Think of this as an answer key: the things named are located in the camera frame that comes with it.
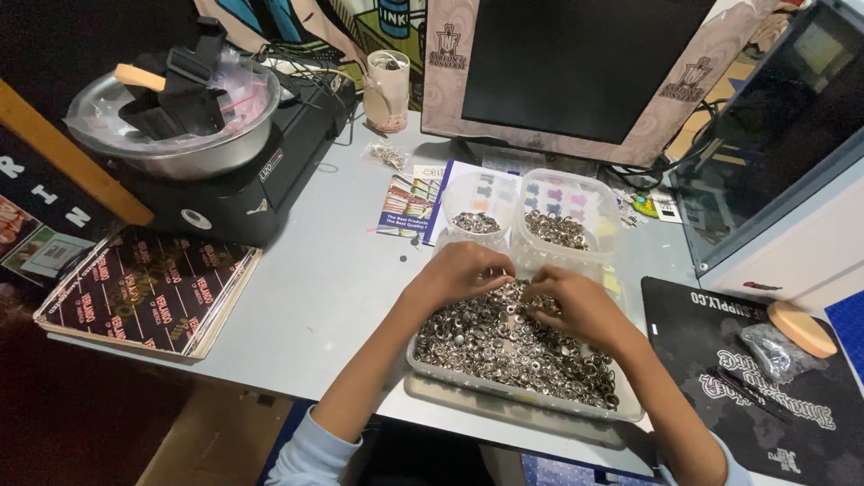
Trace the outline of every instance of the monitor screen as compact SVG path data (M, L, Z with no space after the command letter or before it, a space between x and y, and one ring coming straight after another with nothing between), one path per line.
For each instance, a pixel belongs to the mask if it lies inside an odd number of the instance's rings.
M621 144L714 3L480 0L461 117Z

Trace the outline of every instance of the person's right hand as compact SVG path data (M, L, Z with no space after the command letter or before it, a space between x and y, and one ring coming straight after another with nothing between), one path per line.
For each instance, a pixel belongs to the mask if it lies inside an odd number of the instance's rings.
M537 310L534 317L564 334L593 344L615 357L645 336L634 326L602 285L578 273L547 265L531 280L523 302L548 295L556 300L561 318Z

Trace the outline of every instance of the hand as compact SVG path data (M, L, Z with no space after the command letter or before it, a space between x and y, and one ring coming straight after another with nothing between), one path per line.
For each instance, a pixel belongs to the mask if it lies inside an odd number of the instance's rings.
M578 273L557 266L543 267L523 292L522 300L530 302L540 295L556 300L561 317L538 310L534 313L538 321L593 344L613 357L625 353L640 337L645 338L602 285Z
M444 246L408 284L403 295L425 306L431 314L444 305L495 290L513 281L515 274L507 255L473 241L459 241Z

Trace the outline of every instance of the white desk surface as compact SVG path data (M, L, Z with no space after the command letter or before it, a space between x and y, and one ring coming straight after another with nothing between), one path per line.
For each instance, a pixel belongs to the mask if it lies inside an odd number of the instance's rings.
M429 261L432 248L410 239L377 234L391 172L360 159L379 136L355 122L330 148L294 206L288 223L264 254L243 295L207 357L193 364L165 361L71 336L49 337L114 355L154 362L292 397L318 400L384 318L399 292ZM423 135L420 114L390 135L394 145L418 164L444 164L452 152L447 139ZM662 278L698 287L682 227L651 221L623 230L619 272L630 302L630 318L643 329L640 279ZM647 419L630 426L627 447L608 449L577 439L481 417L412 398L403 387L404 368L384 390L378 414L457 432L503 446L563 457L628 475L654 476ZM754 475L758 485L791 484Z

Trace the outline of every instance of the metal bowl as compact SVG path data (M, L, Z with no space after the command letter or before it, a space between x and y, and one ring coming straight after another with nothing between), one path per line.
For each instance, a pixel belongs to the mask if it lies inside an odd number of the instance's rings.
M279 104L280 86L276 75L255 61L243 60L255 73L267 74L267 106L261 115L240 131L206 144L176 150L157 152L126 150L105 144L96 138L70 127L69 132L88 148L117 157L132 167L154 176L196 181L234 170L249 162L261 151L270 136L270 119ZM67 112L68 117L93 117L93 101L118 99L126 87L108 73L84 88L75 97Z

